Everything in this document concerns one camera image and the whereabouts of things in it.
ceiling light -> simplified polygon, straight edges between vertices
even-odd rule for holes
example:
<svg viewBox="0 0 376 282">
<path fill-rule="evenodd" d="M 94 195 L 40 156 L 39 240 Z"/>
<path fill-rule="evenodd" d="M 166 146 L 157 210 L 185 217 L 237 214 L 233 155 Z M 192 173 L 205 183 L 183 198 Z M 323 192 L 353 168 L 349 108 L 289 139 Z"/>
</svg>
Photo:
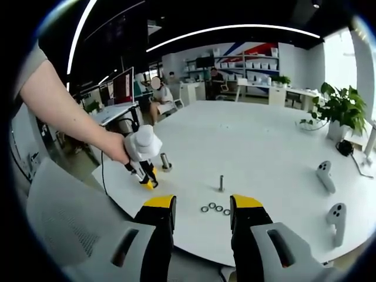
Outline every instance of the ceiling light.
<svg viewBox="0 0 376 282">
<path fill-rule="evenodd" d="M 77 41 L 78 41 L 78 38 L 80 37 L 80 33 L 81 33 L 82 28 L 83 28 L 83 24 L 85 23 L 86 19 L 88 18 L 90 11 L 94 7 L 95 3 L 96 3 L 96 0 L 90 0 L 88 5 L 86 6 L 84 12 L 82 13 L 80 21 L 78 22 L 76 32 L 75 32 L 75 35 L 73 37 L 72 46 L 70 47 L 69 59 L 68 59 L 68 70 L 66 71 L 67 75 L 71 73 L 70 71 L 72 69 L 73 56 L 75 54 Z"/>
<path fill-rule="evenodd" d="M 106 76 L 105 78 L 103 78 L 99 83 L 98 83 L 98 85 L 101 85 L 102 83 L 103 83 L 103 81 L 105 81 L 107 78 L 109 78 L 110 76 L 108 75 L 108 76 Z"/>
<path fill-rule="evenodd" d="M 320 0 L 312 0 L 312 5 L 318 9 L 320 7 Z"/>
<path fill-rule="evenodd" d="M 274 28 L 274 29 L 283 29 L 285 31 L 298 32 L 298 33 L 302 33 L 302 34 L 312 36 L 312 37 L 315 37 L 315 38 L 320 38 L 320 36 L 313 34 L 313 33 L 310 33 L 310 32 L 307 32 L 307 31 L 302 31 L 300 29 L 288 28 L 286 26 L 279 26 L 279 25 L 259 25 L 259 24 L 225 25 L 225 26 L 217 26 L 215 28 L 202 29 L 201 31 L 194 31 L 194 32 L 190 32 L 190 33 L 187 33 L 187 34 L 184 34 L 184 35 L 180 35 L 180 36 L 175 37 L 173 39 L 170 39 L 170 40 L 167 40 L 167 41 L 162 42 L 160 44 L 157 44 L 156 46 L 151 47 L 150 49 L 146 50 L 146 52 L 150 52 L 150 51 L 155 50 L 155 49 L 157 49 L 157 48 L 159 48 L 159 47 L 161 47 L 165 44 L 177 41 L 179 39 L 182 39 L 182 38 L 185 38 L 185 37 L 188 37 L 188 36 L 192 36 L 192 35 L 196 35 L 196 34 L 200 34 L 200 33 L 204 33 L 204 32 L 209 32 L 209 31 L 218 31 L 218 30 L 227 29 L 227 28 Z"/>
</svg>

metal bolt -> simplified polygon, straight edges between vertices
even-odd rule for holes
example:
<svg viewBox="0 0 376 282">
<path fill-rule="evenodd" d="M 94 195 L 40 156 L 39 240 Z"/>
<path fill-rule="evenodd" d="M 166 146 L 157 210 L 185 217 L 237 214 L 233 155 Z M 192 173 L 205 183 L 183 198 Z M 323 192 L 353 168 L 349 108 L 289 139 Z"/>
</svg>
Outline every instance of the metal bolt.
<svg viewBox="0 0 376 282">
<path fill-rule="evenodd" d="M 169 172 L 172 170 L 172 164 L 169 163 L 167 155 L 165 153 L 160 154 L 160 158 L 162 159 L 162 169 L 164 172 Z"/>
<path fill-rule="evenodd" d="M 219 191 L 220 192 L 223 192 L 224 191 L 224 187 L 223 187 L 223 175 L 221 175 L 219 177 Z"/>
</svg>

sitting person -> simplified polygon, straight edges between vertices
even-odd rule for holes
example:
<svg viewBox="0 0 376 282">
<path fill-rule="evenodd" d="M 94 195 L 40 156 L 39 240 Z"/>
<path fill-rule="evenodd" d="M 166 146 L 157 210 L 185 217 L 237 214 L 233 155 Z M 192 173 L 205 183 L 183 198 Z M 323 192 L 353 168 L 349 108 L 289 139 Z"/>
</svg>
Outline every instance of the sitting person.
<svg viewBox="0 0 376 282">
<path fill-rule="evenodd" d="M 150 104 L 150 115 L 152 117 L 152 125 L 158 120 L 158 115 L 162 115 L 174 109 L 174 99 L 170 89 L 160 79 L 160 87 L 153 89 L 153 101 Z"/>
<path fill-rule="evenodd" d="M 209 100 L 215 100 L 221 94 L 221 85 L 224 83 L 223 75 L 221 75 L 216 68 L 210 70 L 211 74 L 211 91 Z"/>
</svg>

computer monitor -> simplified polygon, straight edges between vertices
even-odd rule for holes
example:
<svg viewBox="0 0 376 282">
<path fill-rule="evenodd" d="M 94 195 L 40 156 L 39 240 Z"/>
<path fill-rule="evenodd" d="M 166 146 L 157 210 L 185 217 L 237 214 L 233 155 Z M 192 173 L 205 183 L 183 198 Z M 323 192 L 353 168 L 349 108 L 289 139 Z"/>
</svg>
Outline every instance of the computer monitor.
<svg viewBox="0 0 376 282">
<path fill-rule="evenodd" d="M 208 56 L 208 57 L 202 57 L 196 59 L 196 68 L 209 68 L 211 66 L 214 66 L 214 57 Z"/>
<path fill-rule="evenodd" d="M 134 68 L 131 67 L 113 79 L 113 97 L 115 104 L 134 102 Z"/>
</svg>

white desk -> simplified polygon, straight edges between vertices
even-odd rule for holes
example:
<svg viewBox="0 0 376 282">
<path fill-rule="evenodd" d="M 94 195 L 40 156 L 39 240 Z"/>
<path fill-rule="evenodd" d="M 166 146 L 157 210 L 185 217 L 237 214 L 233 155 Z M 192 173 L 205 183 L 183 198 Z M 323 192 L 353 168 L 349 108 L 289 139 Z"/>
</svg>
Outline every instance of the white desk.
<svg viewBox="0 0 376 282">
<path fill-rule="evenodd" d="M 255 85 L 255 84 L 253 84 L 249 81 L 247 81 L 246 83 L 243 82 L 241 84 L 238 83 L 235 102 L 238 102 L 238 100 L 239 100 L 240 89 L 241 89 L 242 86 L 265 88 L 265 89 L 270 89 L 270 88 L 273 87 L 273 86 L 268 86 L 268 85 Z M 319 96 L 316 93 L 313 93 L 313 92 L 307 91 L 307 90 L 294 89 L 294 88 L 284 88 L 284 89 L 286 90 L 286 92 L 296 93 L 296 94 L 303 96 L 301 109 L 305 110 L 305 111 L 308 111 L 309 109 L 312 108 L 312 106 L 313 106 L 312 98 Z"/>
<path fill-rule="evenodd" d="M 234 193 L 254 197 L 264 204 L 274 222 L 291 228 L 312 249 L 320 262 L 355 249 L 376 227 L 376 179 L 360 176 L 352 158 L 340 155 L 325 138 L 326 126 L 302 132 L 295 121 L 307 113 L 288 108 L 197 101 L 155 126 L 173 165 L 158 171 L 159 186 L 144 189 L 120 164 L 106 161 L 104 175 L 111 198 L 132 217 L 151 197 L 177 196 L 175 246 L 199 257 L 234 266 L 230 216 L 200 208 L 215 202 L 230 208 Z M 332 162 L 337 193 L 330 195 L 315 170 Z M 160 157 L 153 159 L 160 167 Z M 102 167 L 93 175 L 102 183 Z M 224 175 L 224 193 L 219 176 Z M 332 205 L 347 205 L 347 229 L 341 247 L 332 246 L 333 227 L 325 222 Z"/>
<path fill-rule="evenodd" d="M 92 115 L 92 118 L 98 122 L 101 126 L 108 125 L 111 121 L 117 119 L 119 116 L 124 115 L 133 106 L 138 105 L 137 103 L 128 102 L 113 106 L 105 107 L 101 112 Z"/>
</svg>

